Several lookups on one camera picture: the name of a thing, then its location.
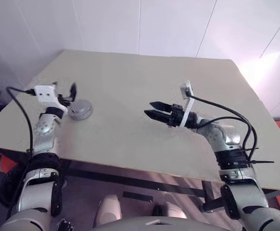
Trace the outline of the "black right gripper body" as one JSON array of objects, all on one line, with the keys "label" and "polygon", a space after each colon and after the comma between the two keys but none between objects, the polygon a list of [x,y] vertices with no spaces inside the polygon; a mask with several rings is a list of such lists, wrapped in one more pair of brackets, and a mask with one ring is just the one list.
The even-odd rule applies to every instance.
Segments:
[{"label": "black right gripper body", "polygon": [[170,119],[168,122],[169,127],[179,127],[184,116],[183,107],[178,104],[172,104],[170,107]]}]

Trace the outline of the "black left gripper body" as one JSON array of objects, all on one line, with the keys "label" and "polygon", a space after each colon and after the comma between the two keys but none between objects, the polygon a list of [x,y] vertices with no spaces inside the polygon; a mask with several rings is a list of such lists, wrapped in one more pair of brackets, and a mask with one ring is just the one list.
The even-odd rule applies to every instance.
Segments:
[{"label": "black left gripper body", "polygon": [[65,107],[69,107],[70,106],[70,101],[67,98],[64,98],[61,94],[58,94],[58,102],[65,106]]}]

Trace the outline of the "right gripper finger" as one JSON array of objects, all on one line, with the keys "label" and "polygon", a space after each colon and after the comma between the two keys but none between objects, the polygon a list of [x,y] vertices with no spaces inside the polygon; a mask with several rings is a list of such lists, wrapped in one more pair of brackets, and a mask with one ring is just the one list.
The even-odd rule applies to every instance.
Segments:
[{"label": "right gripper finger", "polygon": [[168,124],[170,121],[170,115],[164,114],[156,110],[145,110],[144,113],[150,118],[158,122]]},{"label": "right gripper finger", "polygon": [[163,102],[150,102],[150,105],[159,111],[163,112],[171,112],[172,111],[172,105],[169,105],[167,103]]}]

